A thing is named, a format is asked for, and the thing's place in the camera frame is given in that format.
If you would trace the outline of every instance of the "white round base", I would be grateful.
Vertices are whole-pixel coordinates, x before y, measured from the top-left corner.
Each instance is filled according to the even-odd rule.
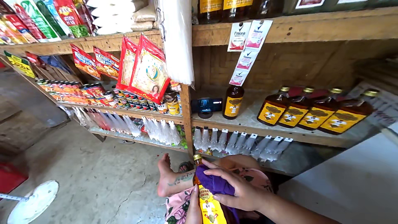
[[[27,202],[20,201],[10,213],[7,224],[28,224],[41,215],[55,199],[59,189],[56,181],[40,184],[25,197]]]

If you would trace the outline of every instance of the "brown glass bottle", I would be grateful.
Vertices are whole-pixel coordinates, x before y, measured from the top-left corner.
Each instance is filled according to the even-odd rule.
[[[233,120],[238,117],[244,93],[245,90],[241,86],[231,85],[226,90],[224,109],[222,110],[222,116],[225,119]]]
[[[224,0],[222,21],[233,23],[249,19],[252,4],[253,0]]]
[[[282,87],[277,94],[265,98],[257,115],[257,120],[268,126],[275,126],[283,112],[289,106],[289,87]]]
[[[283,113],[277,124],[285,128],[294,128],[312,106],[312,100],[308,96],[313,91],[314,88],[306,87],[300,96],[292,97],[288,109]]]
[[[334,112],[336,112],[340,103],[337,97],[343,92],[340,88],[333,88],[329,95],[312,98],[314,105],[306,115],[297,124],[297,127],[313,131],[325,122]]]
[[[223,0],[199,0],[199,24],[218,23],[222,18]]]
[[[282,0],[254,0],[250,9],[250,18],[265,19],[282,16],[284,2]]]
[[[202,155],[196,154],[193,156],[195,164],[199,166],[202,163]],[[235,224],[236,220],[233,213],[223,204],[213,199],[213,194],[202,186],[199,178],[193,176],[193,185],[197,184],[199,188],[199,207],[202,211],[203,223],[210,224],[217,220],[217,223]]]
[[[373,113],[373,106],[366,101],[373,99],[378,93],[379,91],[376,89],[367,89],[355,99],[340,101],[340,108],[318,130],[332,135],[340,135],[346,132]]]

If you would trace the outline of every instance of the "woven bamboo wall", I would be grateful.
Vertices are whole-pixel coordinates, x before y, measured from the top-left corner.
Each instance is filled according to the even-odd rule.
[[[239,52],[227,46],[194,47],[195,87],[228,86]],[[281,85],[316,88],[355,83],[352,64],[398,51],[398,39],[264,44],[244,88],[273,90]]]

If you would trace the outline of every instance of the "bottle cap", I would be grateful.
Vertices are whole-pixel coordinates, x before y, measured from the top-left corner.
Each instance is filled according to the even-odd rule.
[[[365,96],[377,96],[379,92],[377,89],[369,88],[363,94]]]
[[[198,160],[198,159],[202,159],[202,158],[203,158],[203,157],[202,157],[201,154],[193,155],[193,160]]]
[[[306,93],[312,93],[314,91],[314,88],[307,86],[302,91]]]
[[[283,86],[283,87],[281,88],[281,91],[283,91],[283,92],[288,92],[289,89],[290,89],[290,87]]]
[[[340,88],[333,88],[333,89],[330,90],[330,92],[331,92],[331,93],[342,93],[343,90],[340,89]]]

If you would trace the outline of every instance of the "hand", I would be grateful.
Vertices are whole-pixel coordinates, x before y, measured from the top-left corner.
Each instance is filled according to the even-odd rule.
[[[191,193],[191,202],[189,203],[185,224],[202,224],[202,211],[199,207],[198,193],[198,185],[195,185]]]
[[[235,195],[215,194],[213,198],[221,204],[242,209],[244,211],[258,211],[265,195],[270,194],[268,191],[257,188],[243,179],[241,176],[232,173],[229,170],[221,168],[206,160],[202,160],[209,170],[203,172],[206,175],[214,175],[222,177],[235,188]]]

